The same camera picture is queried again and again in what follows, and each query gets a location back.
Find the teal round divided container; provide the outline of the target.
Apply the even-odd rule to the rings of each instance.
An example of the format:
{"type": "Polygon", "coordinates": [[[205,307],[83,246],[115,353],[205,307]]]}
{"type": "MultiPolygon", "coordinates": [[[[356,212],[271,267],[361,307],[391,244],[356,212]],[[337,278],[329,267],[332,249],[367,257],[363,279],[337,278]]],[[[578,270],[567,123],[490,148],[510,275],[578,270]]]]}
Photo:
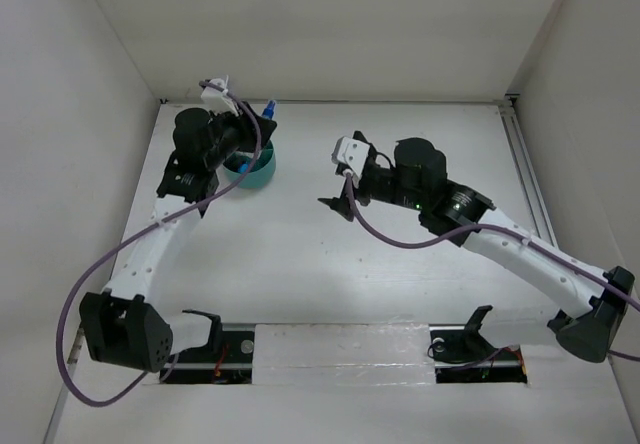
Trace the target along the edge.
{"type": "MultiPolygon", "coordinates": [[[[243,163],[251,163],[253,154],[251,152],[235,152],[223,163],[223,171],[227,179],[232,182],[241,175],[237,172],[243,163]]],[[[275,148],[271,141],[268,142],[251,168],[246,177],[238,184],[241,189],[257,190],[264,188],[273,178],[276,171],[275,148]]]]}

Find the clear blue glue bottle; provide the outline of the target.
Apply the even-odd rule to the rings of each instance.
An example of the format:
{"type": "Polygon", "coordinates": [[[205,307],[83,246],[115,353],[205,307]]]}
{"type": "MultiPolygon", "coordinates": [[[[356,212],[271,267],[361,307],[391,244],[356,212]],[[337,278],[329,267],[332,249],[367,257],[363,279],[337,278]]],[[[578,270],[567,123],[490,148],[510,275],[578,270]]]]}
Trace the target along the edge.
{"type": "Polygon", "coordinates": [[[276,101],[275,100],[269,100],[267,102],[267,104],[265,105],[261,116],[265,119],[269,119],[272,120],[274,118],[275,115],[275,110],[276,110],[276,101]]]}

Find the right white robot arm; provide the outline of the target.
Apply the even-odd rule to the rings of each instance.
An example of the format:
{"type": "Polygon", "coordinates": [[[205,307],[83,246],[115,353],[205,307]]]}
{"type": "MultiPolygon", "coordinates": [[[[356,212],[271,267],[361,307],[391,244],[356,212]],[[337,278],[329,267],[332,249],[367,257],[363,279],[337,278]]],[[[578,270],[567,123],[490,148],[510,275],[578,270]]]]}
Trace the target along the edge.
{"type": "Polygon", "coordinates": [[[397,141],[387,167],[377,163],[378,155],[359,131],[340,138],[331,159],[345,182],[340,195],[323,199],[323,204],[400,249],[449,242],[480,255],[533,286],[558,308],[500,311],[492,304],[481,305],[454,333],[432,337],[435,360],[471,366],[503,348],[545,345],[550,340],[586,362],[601,363],[612,355],[628,308],[639,306],[631,296],[635,277],[630,271],[620,266],[605,271],[535,236],[491,199],[451,180],[445,155],[426,139],[397,141]],[[432,239],[414,244],[383,235],[360,212],[373,201],[416,211],[432,239]]]}

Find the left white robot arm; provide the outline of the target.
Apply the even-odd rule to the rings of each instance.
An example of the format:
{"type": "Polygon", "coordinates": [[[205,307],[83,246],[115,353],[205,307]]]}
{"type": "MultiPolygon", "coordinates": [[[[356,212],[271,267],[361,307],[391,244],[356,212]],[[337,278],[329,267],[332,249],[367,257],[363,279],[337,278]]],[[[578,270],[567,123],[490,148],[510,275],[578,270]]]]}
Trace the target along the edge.
{"type": "Polygon", "coordinates": [[[152,231],[134,245],[122,270],[79,306],[92,360],[152,373],[169,358],[190,350],[201,360],[222,351],[218,315],[188,309],[172,318],[157,310],[173,261],[204,217],[219,186],[217,170],[236,152],[264,147],[277,124],[273,110],[179,112],[174,150],[156,190],[152,231]]]}

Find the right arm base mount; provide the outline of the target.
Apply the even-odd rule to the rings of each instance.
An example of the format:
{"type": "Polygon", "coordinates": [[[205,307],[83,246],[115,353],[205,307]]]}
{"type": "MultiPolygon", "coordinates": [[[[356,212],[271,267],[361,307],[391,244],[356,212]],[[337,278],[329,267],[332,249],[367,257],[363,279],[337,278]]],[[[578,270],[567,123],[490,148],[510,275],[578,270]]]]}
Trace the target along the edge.
{"type": "Polygon", "coordinates": [[[527,384],[519,346],[497,348],[480,335],[490,305],[478,307],[464,324],[429,326],[426,355],[434,363],[437,384],[527,384]]]}

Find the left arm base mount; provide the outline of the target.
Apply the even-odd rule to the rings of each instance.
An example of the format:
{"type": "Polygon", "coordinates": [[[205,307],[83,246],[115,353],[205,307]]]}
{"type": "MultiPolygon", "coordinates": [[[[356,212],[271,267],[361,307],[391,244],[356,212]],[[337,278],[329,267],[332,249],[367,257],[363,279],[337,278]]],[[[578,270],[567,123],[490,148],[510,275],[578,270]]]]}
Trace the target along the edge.
{"type": "Polygon", "coordinates": [[[249,385],[252,383],[255,326],[224,324],[219,315],[186,310],[190,317],[206,318],[206,344],[186,348],[169,358],[159,382],[175,385],[249,385]]]}

